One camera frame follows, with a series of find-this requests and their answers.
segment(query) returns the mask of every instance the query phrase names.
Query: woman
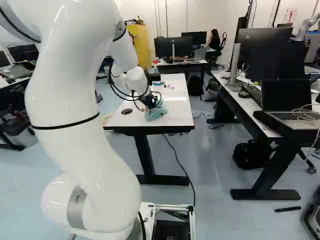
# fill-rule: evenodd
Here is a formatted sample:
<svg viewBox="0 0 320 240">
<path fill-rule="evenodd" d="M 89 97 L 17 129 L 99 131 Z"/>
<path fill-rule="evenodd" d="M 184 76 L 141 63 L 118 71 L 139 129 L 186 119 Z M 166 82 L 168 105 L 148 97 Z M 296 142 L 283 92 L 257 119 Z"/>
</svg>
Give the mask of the woman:
<svg viewBox="0 0 320 240">
<path fill-rule="evenodd" d="M 220 37 L 217 29 L 212 29 L 209 40 L 206 42 L 205 47 L 220 51 Z"/>
</svg>

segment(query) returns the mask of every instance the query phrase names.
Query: marker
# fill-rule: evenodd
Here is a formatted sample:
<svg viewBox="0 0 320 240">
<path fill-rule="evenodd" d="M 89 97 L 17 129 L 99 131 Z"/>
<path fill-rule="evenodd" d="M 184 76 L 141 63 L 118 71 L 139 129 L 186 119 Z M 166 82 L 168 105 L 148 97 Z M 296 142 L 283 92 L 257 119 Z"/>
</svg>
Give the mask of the marker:
<svg viewBox="0 0 320 240">
<path fill-rule="evenodd" d="M 293 207 L 286 207 L 286 208 L 279 208 L 274 210 L 276 213 L 282 213 L 282 212 L 290 212 L 290 211 L 296 211 L 301 210 L 300 206 L 293 206 Z"/>
<path fill-rule="evenodd" d="M 169 84 L 168 85 L 165 84 L 164 87 L 168 89 L 175 89 L 173 86 L 170 86 Z"/>
</svg>

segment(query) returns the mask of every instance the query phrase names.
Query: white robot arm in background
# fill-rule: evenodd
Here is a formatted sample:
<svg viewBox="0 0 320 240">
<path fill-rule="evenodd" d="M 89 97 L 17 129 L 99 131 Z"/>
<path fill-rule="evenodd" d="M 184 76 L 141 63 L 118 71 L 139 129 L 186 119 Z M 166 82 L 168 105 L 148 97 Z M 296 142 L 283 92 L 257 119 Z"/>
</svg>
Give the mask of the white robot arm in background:
<svg viewBox="0 0 320 240">
<path fill-rule="evenodd" d="M 292 40 L 296 41 L 296 42 L 301 42 L 305 40 L 305 35 L 307 33 L 307 31 L 313 26 L 315 25 L 318 20 L 320 19 L 320 13 L 317 13 L 313 16 L 312 19 L 305 19 L 302 23 L 302 27 L 300 27 L 298 34 L 296 36 L 296 38 L 292 38 Z M 318 33 L 320 33 L 320 21 L 318 22 Z"/>
<path fill-rule="evenodd" d="M 39 142 L 63 171 L 42 195 L 44 215 L 79 236 L 127 239 L 141 192 L 98 118 L 96 74 L 107 52 L 122 77 L 117 84 L 151 93 L 118 8 L 113 0 L 1 0 L 0 7 L 2 44 L 41 41 L 25 104 Z"/>
</svg>

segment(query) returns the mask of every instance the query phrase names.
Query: teal cloth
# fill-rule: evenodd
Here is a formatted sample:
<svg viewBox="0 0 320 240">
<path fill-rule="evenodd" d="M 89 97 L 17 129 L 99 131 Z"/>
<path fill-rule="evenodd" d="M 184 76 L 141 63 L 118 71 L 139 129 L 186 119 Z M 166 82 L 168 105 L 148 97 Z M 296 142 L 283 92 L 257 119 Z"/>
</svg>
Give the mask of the teal cloth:
<svg viewBox="0 0 320 240">
<path fill-rule="evenodd" d="M 149 109 L 149 111 L 145 112 L 144 116 L 147 122 L 161 118 L 163 115 L 168 113 L 168 110 L 162 107 L 163 104 L 164 101 L 161 100 L 155 108 Z"/>
</svg>

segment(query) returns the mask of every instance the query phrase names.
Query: backpack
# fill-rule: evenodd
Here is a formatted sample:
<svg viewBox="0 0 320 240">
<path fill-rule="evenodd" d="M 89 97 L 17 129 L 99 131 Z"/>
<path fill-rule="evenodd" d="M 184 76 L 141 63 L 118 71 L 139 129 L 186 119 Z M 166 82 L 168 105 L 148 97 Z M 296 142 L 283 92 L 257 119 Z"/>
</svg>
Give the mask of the backpack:
<svg viewBox="0 0 320 240">
<path fill-rule="evenodd" d="M 191 96 L 201 96 L 204 94 L 202 81 L 198 76 L 191 76 L 187 81 L 188 93 Z"/>
<path fill-rule="evenodd" d="M 232 157 L 240 169 L 252 170 L 266 167 L 271 153 L 270 145 L 262 147 L 255 140 L 249 140 L 236 145 Z"/>
</svg>

